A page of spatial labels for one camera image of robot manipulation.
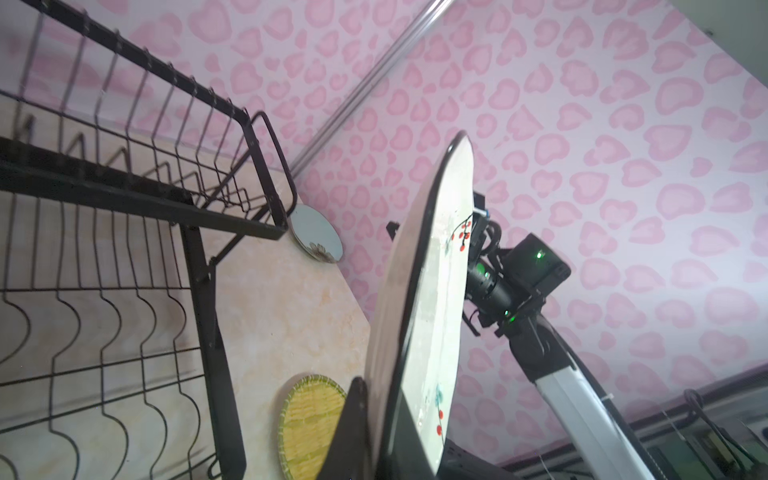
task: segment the plate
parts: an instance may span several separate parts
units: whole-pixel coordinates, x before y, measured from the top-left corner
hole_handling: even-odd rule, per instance
[[[326,263],[341,260],[343,248],[339,234],[322,213],[299,204],[288,218],[288,224],[293,237],[310,256]]]
[[[460,132],[422,183],[389,255],[364,377],[377,472],[392,454],[397,412],[410,414],[432,473],[440,466],[458,367],[473,165]]]

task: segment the metal rod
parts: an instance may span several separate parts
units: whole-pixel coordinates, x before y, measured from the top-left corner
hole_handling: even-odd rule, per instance
[[[201,373],[200,375],[191,376],[191,377],[183,379],[181,381],[182,382],[189,382],[191,380],[201,379],[203,377],[205,377],[205,374]],[[168,382],[168,383],[164,383],[162,385],[149,387],[146,390],[140,390],[138,392],[133,392],[133,393],[126,393],[125,395],[121,395],[121,396],[114,397],[113,399],[109,399],[109,400],[105,401],[104,404],[108,405],[110,403],[120,402],[121,400],[129,399],[130,397],[135,397],[137,395],[147,394],[149,392],[154,392],[155,390],[164,389],[164,388],[169,387],[169,386],[174,386],[177,383],[178,383],[178,381],[174,380],[173,382]],[[90,410],[90,409],[93,409],[93,408],[96,408],[96,407],[99,407],[99,406],[101,406],[101,401],[96,402],[96,403],[92,403],[90,405],[82,406],[82,407],[79,407],[79,408],[76,408],[76,409],[67,410],[66,412],[61,412],[61,413],[56,413],[54,415],[45,416],[45,417],[43,417],[41,419],[35,419],[35,420],[30,420],[29,422],[19,423],[18,425],[14,425],[14,426],[7,427],[5,429],[0,430],[0,435],[2,435],[3,433],[8,433],[8,432],[13,432],[15,430],[24,429],[24,428],[32,426],[32,425],[37,425],[38,423],[50,422],[51,420],[60,419],[61,417],[65,417],[67,415],[72,415],[73,413],[84,412],[85,410]]]
[[[198,463],[196,463],[196,464],[192,465],[192,466],[189,468],[189,470],[186,470],[185,472],[180,472],[180,473],[177,473],[176,475],[174,475],[174,476],[170,477],[168,480],[176,480],[177,478],[181,478],[181,477],[183,477],[183,476],[185,476],[185,475],[192,475],[192,471],[193,471],[193,470],[196,470],[196,469],[197,469],[197,468],[199,468],[199,467],[200,467],[202,464],[204,464],[204,463],[205,463],[205,462],[207,462],[208,460],[211,460],[211,459],[212,459],[213,457],[215,457],[215,456],[216,456],[216,453],[215,453],[215,452],[214,452],[214,453],[211,453],[211,454],[210,454],[210,455],[208,455],[206,458],[203,458],[203,459],[202,459],[202,460],[200,460]]]
[[[397,65],[408,54],[413,45],[424,36],[452,3],[453,0],[430,0],[427,6],[420,11],[413,19],[413,22],[408,25],[408,28],[395,40],[395,43],[389,47],[389,50],[387,50],[376,65],[373,65],[371,71],[349,93],[346,100],[342,102],[326,123],[320,127],[312,140],[301,150],[299,156],[290,165],[290,171],[294,177],[300,175],[307,165],[314,160],[315,156],[326,146],[331,137],[344,125],[344,122],[368,98],[368,95],[376,85],[392,70],[392,67]]]
[[[200,357],[203,360],[211,412],[210,422],[221,474],[223,478],[242,478],[246,468],[245,449],[227,353],[217,323],[216,276],[210,275],[202,281],[197,279],[197,273],[206,268],[200,229],[183,224],[179,227],[187,258]]]
[[[80,449],[78,448],[78,444],[75,443],[74,439],[72,439],[72,437],[69,436],[67,433],[54,429],[53,427],[53,420],[54,420],[53,397],[54,397],[54,386],[55,386],[54,374],[56,373],[56,360],[60,355],[62,355],[64,352],[69,350],[70,347],[74,345],[74,343],[78,340],[78,337],[80,336],[80,331],[82,328],[80,313],[78,313],[77,309],[75,309],[71,303],[62,299],[61,292],[58,291],[58,288],[61,286],[61,271],[64,264],[64,245],[65,245],[65,238],[66,238],[66,218],[65,218],[65,212],[64,212],[64,204],[62,202],[59,202],[59,213],[61,215],[61,240],[59,241],[58,268],[56,273],[56,289],[57,289],[56,301],[58,301],[60,304],[69,308],[69,310],[74,314],[74,318],[78,321],[78,326],[74,330],[74,335],[69,340],[69,342],[51,357],[51,375],[50,375],[51,381],[48,383],[48,432],[52,433],[53,435],[62,437],[64,440],[69,442],[69,445],[74,450],[74,473],[72,474],[72,480],[75,480],[78,477],[78,472],[80,470]]]
[[[261,218],[266,214],[269,210],[266,208],[266,205],[262,206],[259,211],[256,212],[256,214],[251,217],[251,220],[261,220]],[[227,245],[224,245],[224,248],[221,249],[221,251],[216,254],[212,259],[210,259],[210,263],[203,269],[203,272],[199,277],[197,278],[198,281],[203,281],[206,277],[211,275],[214,271],[216,271],[216,266],[221,263],[221,260],[224,260],[224,257],[226,257],[229,252],[232,251],[234,247],[237,246],[237,244],[244,238],[244,235],[235,235],[232,240],[227,243]]]
[[[288,162],[286,161],[286,157],[283,154],[283,149],[280,146],[280,142],[277,141],[277,135],[275,134],[275,129],[272,128],[272,123],[270,122],[270,119],[266,116],[266,114],[263,111],[258,111],[253,116],[253,119],[261,118],[261,120],[264,122],[264,125],[266,126],[266,131],[269,132],[270,138],[272,139],[272,144],[275,146],[275,150],[277,150],[277,157],[280,159],[280,164],[283,165],[283,171],[286,175],[286,180],[288,180],[288,187],[290,188],[291,193],[291,205],[288,208],[288,211],[286,212],[286,215],[290,216],[291,213],[293,213],[293,209],[296,208],[296,201],[299,197],[299,194],[296,192],[296,183],[293,181],[293,175],[290,173],[290,167],[288,166]]]
[[[142,146],[142,147],[147,147],[147,148],[154,148],[154,147],[152,147],[152,144],[149,144],[149,143],[147,143],[147,142],[145,142],[145,141],[139,140],[139,139],[137,139],[137,138],[132,138],[132,137],[130,137],[130,136],[127,136],[126,134],[122,134],[122,133],[119,133],[119,132],[117,132],[117,131],[114,131],[114,130],[112,130],[112,129],[110,129],[110,128],[106,128],[106,127],[100,127],[100,126],[98,126],[98,125],[94,125],[94,124],[89,124],[87,121],[83,120],[82,118],[76,117],[76,116],[74,116],[74,115],[71,115],[71,114],[68,114],[68,113],[66,113],[66,112],[64,112],[64,113],[60,113],[60,112],[56,111],[56,110],[55,110],[55,109],[53,109],[53,108],[47,107],[47,106],[45,106],[45,105],[43,105],[43,104],[39,104],[39,103],[37,103],[37,102],[35,102],[35,101],[32,101],[32,100],[28,100],[28,99],[26,99],[26,98],[22,99],[21,97],[18,97],[18,96],[16,96],[16,95],[13,95],[13,94],[8,94],[7,92],[5,92],[5,91],[2,91],[2,90],[0,90],[0,95],[2,95],[2,96],[4,96],[4,97],[7,97],[7,98],[11,98],[12,100],[19,100],[19,101],[23,101],[24,103],[26,103],[26,104],[28,104],[28,105],[30,105],[30,106],[32,106],[32,107],[36,107],[36,108],[39,108],[39,109],[41,109],[41,110],[47,111],[47,112],[49,112],[49,113],[52,113],[52,114],[56,114],[56,115],[62,116],[62,117],[64,117],[64,118],[66,118],[67,120],[71,120],[71,121],[77,122],[77,123],[79,123],[79,124],[81,124],[81,125],[84,125],[84,126],[86,126],[86,127],[92,127],[92,128],[96,128],[96,129],[98,129],[99,131],[103,131],[103,132],[105,132],[105,133],[108,133],[108,134],[110,134],[110,135],[114,135],[115,137],[118,137],[118,138],[120,138],[121,140],[130,141],[132,144],[137,144],[137,145],[140,145],[140,146]],[[33,117],[29,117],[29,118],[28,118],[28,120],[27,120],[27,122],[29,122],[30,120],[34,120],[34,118],[33,118]],[[125,149],[125,147],[123,147],[123,148],[119,149],[119,150],[118,150],[118,152],[116,152],[115,154],[113,154],[113,156],[112,156],[112,157],[114,158],[114,157],[116,157],[116,156],[119,156],[119,154],[120,154],[120,153],[122,153],[123,155],[125,155],[126,153],[125,153],[124,149]],[[168,151],[168,150],[165,150],[165,149],[163,149],[162,147],[157,147],[157,152],[158,152],[158,153],[162,153],[162,154],[166,154],[166,155],[168,155],[169,157],[175,157],[175,156],[176,156],[176,154],[175,154],[174,152],[170,152],[170,151]],[[184,162],[187,162],[187,163],[189,163],[189,164],[195,165],[195,162],[194,162],[194,161],[192,161],[192,160],[190,160],[190,159],[188,159],[188,158],[185,158],[185,157],[180,157],[180,159],[181,159],[182,161],[184,161]],[[210,165],[206,165],[206,164],[202,164],[202,165],[201,165],[201,167],[202,167],[202,168],[204,168],[204,169],[206,169],[206,170],[208,170],[208,171],[214,171],[214,170],[215,170],[215,169],[214,169],[214,167],[211,167]]]
[[[11,195],[11,211],[9,212],[9,220],[8,220],[8,232],[7,236],[5,238],[5,265],[3,269],[3,292],[2,292],[2,301],[6,305],[9,305],[11,308],[19,312],[23,317],[25,321],[25,332],[24,336],[22,337],[21,342],[11,350],[10,353],[8,353],[6,356],[3,356],[0,358],[0,365],[2,365],[6,360],[12,358],[16,353],[21,350],[24,345],[27,343],[27,340],[29,340],[29,335],[32,331],[31,322],[29,321],[29,316],[27,313],[22,309],[18,304],[13,303],[12,301],[8,300],[8,294],[5,292],[5,289],[8,288],[8,280],[10,278],[9,274],[11,271],[11,245],[13,244],[13,227],[15,225],[15,217],[16,217],[16,204],[17,204],[17,197],[18,195],[13,194]],[[35,271],[32,270],[32,281],[34,281],[34,275]]]
[[[147,228],[146,228],[145,222],[146,222],[146,219],[142,218],[142,223],[144,225],[144,241],[147,242]],[[133,275],[134,284],[135,284],[135,283],[138,283],[138,280],[136,278],[136,267],[134,265],[134,256],[131,251],[131,219],[128,215],[125,216],[125,244],[128,247],[128,262],[131,265],[131,274]],[[153,283],[152,272],[151,272],[152,262],[149,260],[149,243],[147,243],[147,264],[150,266],[150,283]],[[152,306],[152,303],[150,303],[147,299],[141,296],[141,292],[139,290],[135,290],[134,292],[136,294],[136,298],[138,298],[139,300],[141,300],[141,302],[143,302],[146,306],[148,306],[150,311],[152,312],[152,330],[150,330],[149,334],[139,344],[139,353],[141,354],[139,361],[141,363],[141,391],[143,392],[142,397],[144,400],[144,405],[153,409],[160,416],[160,420],[163,421],[163,445],[160,447],[160,452],[157,454],[156,459],[154,460],[154,462],[152,462],[152,465],[149,468],[149,478],[151,480],[152,478],[154,478],[154,468],[157,466],[157,463],[160,461],[160,457],[163,456],[163,452],[165,451],[165,446],[168,442],[168,422],[165,419],[165,415],[163,415],[162,410],[160,410],[155,404],[151,403],[149,401],[149,398],[147,397],[147,367],[144,364],[144,345],[146,345],[147,342],[149,342],[149,339],[152,338],[152,336],[155,333],[155,330],[157,329],[157,312]]]
[[[68,161],[59,166],[49,160],[56,154],[38,147],[30,147],[28,162],[34,167],[20,167],[3,161],[3,145],[8,147],[11,142],[0,139],[0,189],[3,190],[271,240],[279,239],[286,231],[286,228],[267,223],[201,210],[187,203],[191,199],[180,188],[168,187],[155,180],[136,177],[131,190],[125,190],[123,186],[129,174],[123,171],[98,167],[71,157],[65,157]],[[46,166],[59,170],[42,170]],[[85,172],[84,180],[74,175],[79,174],[81,168]]]
[[[101,152],[100,152],[100,146],[101,143],[99,141],[99,134],[100,131],[98,129],[98,116],[99,113],[101,113],[101,102],[104,101],[104,94],[107,93],[107,89],[109,89],[109,84],[112,82],[112,74],[114,73],[114,66],[118,62],[118,58],[120,57],[120,52],[123,49],[123,40],[120,36],[120,32],[118,30],[114,31],[114,35],[118,38],[118,44],[115,45],[114,49],[114,55],[112,55],[112,61],[109,63],[109,70],[107,70],[107,76],[104,78],[104,83],[101,85],[101,90],[98,93],[98,98],[96,99],[96,106],[94,107],[94,124],[96,125],[96,128],[94,128],[94,136],[96,137],[96,164],[100,164],[101,159]]]
[[[82,288],[80,287],[66,287],[63,286],[62,288],[55,289],[55,288],[4,288],[0,291],[2,292],[8,292],[8,293],[37,293],[37,292],[55,292],[58,290],[59,292],[98,292],[99,290],[103,290],[105,292],[109,291],[119,291],[119,290],[162,290],[162,289],[170,289],[170,290],[189,290],[190,287],[188,286],[105,286],[105,287],[98,287],[98,286],[84,286]]]
[[[191,346],[191,347],[186,348],[186,349],[178,349],[178,350],[176,350],[176,353],[194,352],[195,350],[199,350],[199,349],[200,349],[199,346]],[[65,376],[65,375],[71,375],[72,373],[89,372],[91,370],[100,369],[102,367],[124,365],[126,363],[138,362],[142,358],[144,358],[145,360],[157,359],[157,358],[161,358],[161,357],[164,357],[164,356],[170,356],[170,355],[173,355],[173,354],[174,354],[174,352],[152,353],[151,355],[145,355],[144,357],[140,357],[139,356],[139,357],[136,357],[134,359],[115,360],[114,362],[103,362],[103,363],[100,363],[99,365],[83,366],[83,367],[80,367],[78,369],[61,370],[59,372],[54,372],[52,374],[30,376],[30,377],[27,377],[25,379],[18,379],[18,380],[11,380],[11,381],[8,381],[8,382],[2,382],[2,383],[0,383],[0,388],[2,388],[4,386],[9,386],[9,385],[18,385],[19,383],[35,382],[37,380],[47,379],[47,378],[50,378],[52,376],[54,376],[54,377],[56,377],[56,376]]]
[[[32,62],[35,60],[35,53],[38,50],[38,42],[40,41],[40,32],[43,29],[43,21],[45,20],[45,13],[48,13],[48,4],[45,2],[39,2],[38,20],[35,23],[35,32],[32,34],[32,42],[27,50],[27,58],[24,60],[24,68],[22,70],[22,78],[18,84],[18,98],[16,100],[16,109],[13,114],[13,138],[18,140],[21,132],[19,129],[18,121],[22,117],[22,98],[24,98],[27,91],[27,81],[29,80],[29,72],[32,69]]]

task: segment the black cable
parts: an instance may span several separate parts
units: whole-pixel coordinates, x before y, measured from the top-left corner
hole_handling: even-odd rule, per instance
[[[479,311],[479,310],[475,309],[475,311],[474,311],[474,312],[472,312],[472,315],[470,315],[470,316],[469,316],[469,318],[467,318],[467,314],[466,314],[466,313],[464,313],[464,311],[462,310],[462,320],[464,320],[464,323],[466,323],[466,324],[467,324],[467,326],[469,327],[469,329],[472,331],[472,335],[474,335],[474,336],[480,336],[480,332],[478,332],[478,330],[475,328],[475,326],[474,326],[474,325],[472,325],[472,317],[474,317],[474,316],[475,316],[475,314],[476,314],[478,311]]]
[[[488,221],[488,225],[485,226],[485,231],[489,231],[488,237],[491,239],[491,243],[482,250],[480,250],[480,257],[486,257],[490,253],[493,253],[498,249],[499,243],[502,241],[502,226],[493,220]]]
[[[685,403],[688,404],[690,409],[693,410],[696,413],[696,415],[699,416],[700,419],[704,420],[704,423],[709,425],[709,427],[712,429],[715,435],[717,435],[717,438],[719,438],[720,441],[723,443],[723,445],[725,445],[725,448],[728,449],[728,452],[730,452],[731,456],[733,456],[733,460],[735,460],[736,464],[739,465],[739,469],[742,472],[748,472],[748,470],[744,466],[744,462],[741,461],[741,458],[739,458],[739,456],[733,451],[733,449],[730,447],[729,444],[736,446],[736,448],[742,453],[745,452],[743,447],[741,445],[738,445],[733,440],[733,437],[730,437],[730,435],[728,435],[728,437],[730,437],[730,440],[726,438],[726,436],[723,435],[723,430],[719,426],[717,426],[715,422],[710,420],[710,417],[705,413],[705,411],[702,408],[704,405],[704,400],[701,398],[701,395],[699,394],[699,392],[693,389],[686,389],[685,391],[683,391],[683,398],[685,399]],[[753,464],[757,463],[756,459],[753,460],[754,457],[752,455],[745,455],[745,456]]]
[[[731,445],[736,447],[739,450],[739,452],[742,453],[742,455],[744,455],[750,460],[750,462],[752,462],[754,465],[757,465],[758,463],[760,463],[755,457],[755,455],[752,455],[747,449],[741,446],[739,442],[734,440],[733,437],[730,435],[730,433],[728,433],[726,429],[724,429],[723,427],[719,427],[719,428],[720,428],[720,432],[723,433],[723,436],[728,440],[728,442],[730,442]]]

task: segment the wire rack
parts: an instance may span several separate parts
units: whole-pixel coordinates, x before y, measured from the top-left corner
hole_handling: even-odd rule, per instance
[[[177,229],[17,194],[0,204],[10,478],[47,478],[51,462],[51,478],[204,478],[215,448]]]
[[[12,6],[27,36],[0,70],[0,478],[242,478],[216,266],[287,230],[270,121],[85,12]],[[234,236],[208,260],[201,227]]]

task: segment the wallpaper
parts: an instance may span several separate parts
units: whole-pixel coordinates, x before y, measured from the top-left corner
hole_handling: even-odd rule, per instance
[[[502,245],[532,232],[571,265],[544,313],[632,419],[768,360],[766,110],[667,3],[457,0],[300,193],[372,318],[384,227],[466,130]],[[562,442],[503,340],[462,328],[449,437],[497,463]]]
[[[264,109],[278,130],[289,161],[312,138],[342,99],[410,23],[423,0],[80,0],[69,2],[89,17],[116,28],[136,45],[179,71],[194,76],[233,104],[253,114]],[[22,64],[35,30],[37,12],[18,0],[0,7],[0,88],[18,91]],[[80,35],[47,19],[31,64],[25,96],[59,107],[78,54]],[[111,54],[86,42],[68,110],[91,115],[107,77]],[[100,117],[125,126],[142,70],[120,60],[114,68]],[[222,114],[207,120],[209,109],[169,84],[150,77],[141,88],[131,129],[186,144],[233,151],[239,128],[227,128]],[[186,123],[184,117],[190,110]],[[276,153],[263,126],[268,164]]]

